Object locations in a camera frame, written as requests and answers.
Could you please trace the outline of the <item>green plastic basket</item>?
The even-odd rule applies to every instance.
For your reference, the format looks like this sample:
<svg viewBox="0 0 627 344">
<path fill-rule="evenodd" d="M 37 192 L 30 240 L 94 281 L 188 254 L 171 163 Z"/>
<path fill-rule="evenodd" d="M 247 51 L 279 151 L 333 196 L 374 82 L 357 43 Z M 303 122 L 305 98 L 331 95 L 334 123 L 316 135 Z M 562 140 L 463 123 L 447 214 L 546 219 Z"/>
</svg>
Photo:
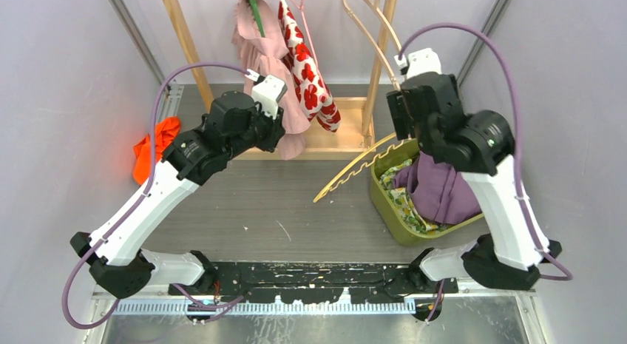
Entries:
<svg viewBox="0 0 627 344">
<path fill-rule="evenodd" d="M 435 235 L 423 235 L 418 232 L 406 229 L 401 223 L 401 219 L 393 210 L 391 201 L 387 198 L 384 190 L 379 183 L 379 177 L 383 172 L 392 166 L 402 163 L 406 159 L 411 159 L 413 162 L 418 157 L 418 144 L 410 140 L 406 144 L 400 146 L 397 150 L 393 150 L 388 156 L 377 160 L 374 165 L 369 167 L 370 173 L 370 199 L 376 208 L 377 212 L 384 221 L 387 230 L 396 240 L 403 246 L 416 246 L 425 241 L 432 241 L 448 235 L 458 229 L 463 228 L 478 220 L 482 220 L 484 216 L 482 214 L 476 215 L 464 222 L 457 225 L 447 225 L 448 228 L 443 232 L 439 232 Z"/>
</svg>

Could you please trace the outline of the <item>red floral garment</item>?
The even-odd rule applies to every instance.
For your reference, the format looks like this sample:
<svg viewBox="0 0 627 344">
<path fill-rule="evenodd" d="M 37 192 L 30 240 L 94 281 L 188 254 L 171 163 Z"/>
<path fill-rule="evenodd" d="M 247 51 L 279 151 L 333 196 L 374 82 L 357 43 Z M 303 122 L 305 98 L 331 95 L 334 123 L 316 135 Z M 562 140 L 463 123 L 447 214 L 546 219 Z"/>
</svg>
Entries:
<svg viewBox="0 0 627 344">
<path fill-rule="evenodd" d="M 279 0 L 278 19 L 288 53 L 283 61 L 294 80 L 296 98 L 309 121 L 317 121 L 328 132 L 337 132 L 341 114 L 325 83 L 314 51 L 305 42 L 288 0 Z"/>
</svg>

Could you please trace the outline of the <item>yellow hanger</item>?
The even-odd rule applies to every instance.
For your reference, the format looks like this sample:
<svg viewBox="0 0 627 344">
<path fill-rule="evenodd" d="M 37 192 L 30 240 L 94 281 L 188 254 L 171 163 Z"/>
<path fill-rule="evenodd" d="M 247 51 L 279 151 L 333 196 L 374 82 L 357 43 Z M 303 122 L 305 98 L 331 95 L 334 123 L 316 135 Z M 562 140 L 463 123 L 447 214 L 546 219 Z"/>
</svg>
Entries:
<svg viewBox="0 0 627 344">
<path fill-rule="evenodd" d="M 393 150 L 397 150 L 400 146 L 410 142 L 409 138 L 397 139 L 396 134 L 392 133 L 375 142 L 371 147 L 357 155 L 343 169 L 341 169 L 334 177 L 328 181 L 322 189 L 313 198 L 313 203 L 319 202 L 329 193 L 338 189 L 347 183 L 351 178 L 360 174 L 364 169 L 371 167 L 374 163 L 388 156 Z"/>
</svg>

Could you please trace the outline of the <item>purple skirt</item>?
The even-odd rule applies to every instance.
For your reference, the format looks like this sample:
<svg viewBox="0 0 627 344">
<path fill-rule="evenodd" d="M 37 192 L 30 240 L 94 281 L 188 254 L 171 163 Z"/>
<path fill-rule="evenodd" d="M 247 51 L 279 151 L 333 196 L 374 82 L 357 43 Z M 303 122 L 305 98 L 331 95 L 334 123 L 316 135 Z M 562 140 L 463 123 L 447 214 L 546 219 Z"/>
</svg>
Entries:
<svg viewBox="0 0 627 344">
<path fill-rule="evenodd" d="M 436 163 L 423 152 L 396 173 L 393 187 L 408 192 L 424 220 L 457 225 L 481 214 L 481 207 L 461 173 L 447 163 Z"/>
</svg>

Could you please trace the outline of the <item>lemon print skirt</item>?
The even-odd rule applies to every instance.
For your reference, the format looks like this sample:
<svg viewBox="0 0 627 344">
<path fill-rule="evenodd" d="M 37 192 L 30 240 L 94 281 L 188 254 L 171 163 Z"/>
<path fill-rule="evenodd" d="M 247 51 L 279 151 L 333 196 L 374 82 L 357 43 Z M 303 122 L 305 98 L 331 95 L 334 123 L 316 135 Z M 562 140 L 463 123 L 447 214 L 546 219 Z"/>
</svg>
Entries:
<svg viewBox="0 0 627 344">
<path fill-rule="evenodd" d="M 435 235 L 443 232 L 448 228 L 447 225 L 423 220 L 416 211 L 407 188 L 394 186 L 395 177 L 400 176 L 401 172 L 408 172 L 412 163 L 411 159 L 406 159 L 402 163 L 385 170 L 379 177 L 379 183 L 391 201 L 394 212 L 400 217 L 401 223 L 406 229 L 423 235 Z"/>
</svg>

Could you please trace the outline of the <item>pink hanger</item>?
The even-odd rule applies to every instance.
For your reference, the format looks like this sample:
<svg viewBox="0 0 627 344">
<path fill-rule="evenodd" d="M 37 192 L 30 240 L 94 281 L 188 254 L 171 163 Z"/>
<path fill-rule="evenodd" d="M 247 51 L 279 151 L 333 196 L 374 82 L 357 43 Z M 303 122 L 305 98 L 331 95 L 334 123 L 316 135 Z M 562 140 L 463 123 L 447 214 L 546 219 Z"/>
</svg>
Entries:
<svg viewBox="0 0 627 344">
<path fill-rule="evenodd" d="M 319 67 L 319 62 L 318 62 L 318 58 L 317 58 L 317 54 L 316 54 L 316 50 L 315 50 L 315 46 L 314 43 L 312 42 L 311 39 L 311 33 L 309 30 L 309 26 L 308 26 L 308 21 L 305 15 L 305 0 L 289 0 L 292 4 L 294 4 L 296 6 L 296 8 L 298 9 L 298 11 L 300 12 L 301 18 L 302 18 L 302 23 L 303 23 L 303 27 L 305 29 L 305 35 L 306 35 L 306 40 L 309 43 L 309 48 L 311 49 L 311 55 L 316 63 L 316 65 Z"/>
</svg>

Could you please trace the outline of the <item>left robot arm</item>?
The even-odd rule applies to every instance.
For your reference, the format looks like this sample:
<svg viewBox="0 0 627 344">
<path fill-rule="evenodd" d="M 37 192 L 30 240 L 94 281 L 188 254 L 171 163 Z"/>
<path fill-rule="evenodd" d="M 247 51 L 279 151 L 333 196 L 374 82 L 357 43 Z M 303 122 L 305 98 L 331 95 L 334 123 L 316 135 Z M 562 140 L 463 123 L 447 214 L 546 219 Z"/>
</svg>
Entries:
<svg viewBox="0 0 627 344">
<path fill-rule="evenodd" d="M 185 198 L 230 160 L 251 148 L 273 152 L 285 134 L 282 93 L 226 92 L 215 99 L 198 127 L 179 133 L 156 164 L 152 181 L 128 200 L 106 224 L 76 233 L 70 244 L 87 263 L 95 282 L 118 299 L 150 285 L 176 283 L 198 294 L 216 283 L 209 259 L 199 251 L 166 254 L 143 248 L 148 236 Z"/>
</svg>

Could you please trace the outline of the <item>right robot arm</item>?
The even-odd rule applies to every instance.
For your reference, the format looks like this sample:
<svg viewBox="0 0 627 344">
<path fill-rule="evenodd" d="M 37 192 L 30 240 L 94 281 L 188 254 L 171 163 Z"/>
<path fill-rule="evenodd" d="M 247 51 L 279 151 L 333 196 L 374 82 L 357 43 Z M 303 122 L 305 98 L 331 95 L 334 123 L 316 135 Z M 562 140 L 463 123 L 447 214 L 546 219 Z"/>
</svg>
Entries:
<svg viewBox="0 0 627 344">
<path fill-rule="evenodd" d="M 427 293 L 440 280 L 470 277 L 489 289 L 530 290 L 539 265 L 562 247 L 542 234 L 526 201 L 507 120 L 492 110 L 465 112 L 455 76 L 437 72 L 408 78 L 387 105 L 397 138 L 415 138 L 423 156 L 458 172 L 489 227 L 467 245 L 423 251 L 410 265 L 413 288 Z"/>
</svg>

